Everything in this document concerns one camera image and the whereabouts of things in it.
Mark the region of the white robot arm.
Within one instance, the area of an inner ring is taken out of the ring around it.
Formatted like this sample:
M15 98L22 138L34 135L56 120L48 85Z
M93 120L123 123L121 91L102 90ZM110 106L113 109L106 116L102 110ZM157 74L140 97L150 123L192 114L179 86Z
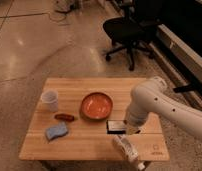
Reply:
M167 118L173 124L202 141L202 111L181 104L166 96L167 83L159 76L152 77L131 89L131 101L125 120L139 129L150 112Z

